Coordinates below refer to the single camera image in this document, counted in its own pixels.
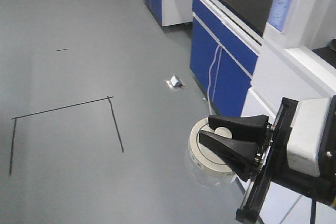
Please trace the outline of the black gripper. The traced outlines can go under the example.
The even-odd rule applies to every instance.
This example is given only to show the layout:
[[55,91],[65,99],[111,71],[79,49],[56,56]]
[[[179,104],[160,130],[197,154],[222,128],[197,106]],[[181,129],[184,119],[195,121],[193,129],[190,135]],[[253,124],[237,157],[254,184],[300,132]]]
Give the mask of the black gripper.
[[264,114],[248,117],[218,115],[208,117],[212,130],[225,127],[230,130],[233,139],[207,131],[199,132],[199,142],[214,152],[244,182],[250,179],[250,172],[258,151],[256,142],[261,142],[266,134],[265,151],[262,152],[264,158],[260,161],[261,167],[252,177],[242,204],[236,211],[237,221],[256,222],[258,220],[272,176],[279,162],[282,145],[290,132],[297,105],[296,100],[282,98],[274,124],[268,128],[269,116]]

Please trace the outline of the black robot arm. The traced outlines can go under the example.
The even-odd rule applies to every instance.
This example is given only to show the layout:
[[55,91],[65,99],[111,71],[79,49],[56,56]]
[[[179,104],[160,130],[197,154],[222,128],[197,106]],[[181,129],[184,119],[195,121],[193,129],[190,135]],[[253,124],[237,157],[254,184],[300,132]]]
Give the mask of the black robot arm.
[[198,139],[243,181],[250,182],[236,220],[255,223],[271,183],[335,208],[335,97],[282,98],[274,123],[262,114],[208,117]]

